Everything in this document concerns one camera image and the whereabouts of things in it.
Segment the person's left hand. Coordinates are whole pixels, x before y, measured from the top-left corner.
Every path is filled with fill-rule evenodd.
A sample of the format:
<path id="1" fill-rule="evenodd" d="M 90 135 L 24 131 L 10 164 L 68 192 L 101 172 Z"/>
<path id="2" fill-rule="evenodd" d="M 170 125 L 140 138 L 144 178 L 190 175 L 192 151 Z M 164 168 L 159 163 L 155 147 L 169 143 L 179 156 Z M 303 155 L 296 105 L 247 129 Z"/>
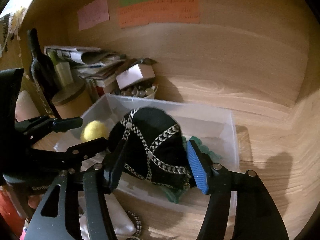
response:
<path id="1" fill-rule="evenodd" d="M 28 205 L 29 207 L 31 207 L 32 209 L 36 210 L 40 201 L 42 200 L 43 195 L 31 195 L 28 196 Z"/>

